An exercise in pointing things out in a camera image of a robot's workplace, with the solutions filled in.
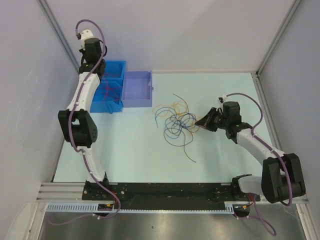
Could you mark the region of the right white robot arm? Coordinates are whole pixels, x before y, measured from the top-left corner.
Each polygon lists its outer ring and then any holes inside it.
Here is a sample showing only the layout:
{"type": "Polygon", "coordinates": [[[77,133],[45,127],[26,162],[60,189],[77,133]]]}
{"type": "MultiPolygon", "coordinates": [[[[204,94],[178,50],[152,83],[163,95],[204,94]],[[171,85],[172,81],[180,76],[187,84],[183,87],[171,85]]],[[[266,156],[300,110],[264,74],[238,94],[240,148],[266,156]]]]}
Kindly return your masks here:
{"type": "Polygon", "coordinates": [[[306,194],[301,162],[295,153],[285,153],[270,146],[253,127],[242,121],[240,105],[227,101],[210,111],[195,125],[216,132],[221,129],[229,140],[247,150],[262,166],[261,176],[245,174],[234,177],[231,196],[242,201],[248,194],[262,195],[269,203],[289,204],[306,194]]]}

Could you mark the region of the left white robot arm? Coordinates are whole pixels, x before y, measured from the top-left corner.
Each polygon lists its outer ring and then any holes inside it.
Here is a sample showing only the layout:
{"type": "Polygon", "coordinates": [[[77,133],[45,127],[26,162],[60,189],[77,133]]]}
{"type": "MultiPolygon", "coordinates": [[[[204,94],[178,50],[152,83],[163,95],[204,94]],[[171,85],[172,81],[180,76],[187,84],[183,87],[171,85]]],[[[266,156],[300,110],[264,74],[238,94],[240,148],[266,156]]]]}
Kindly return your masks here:
{"type": "Polygon", "coordinates": [[[111,188],[104,184],[107,175],[101,163],[95,159],[93,144],[98,139],[98,128],[90,115],[94,94],[101,83],[106,62],[103,59],[107,47],[96,37],[81,41],[82,53],[79,81],[74,96],[66,110],[58,112],[58,121],[66,142],[83,158],[87,181],[96,183],[93,194],[100,200],[110,196],[111,188]]]}

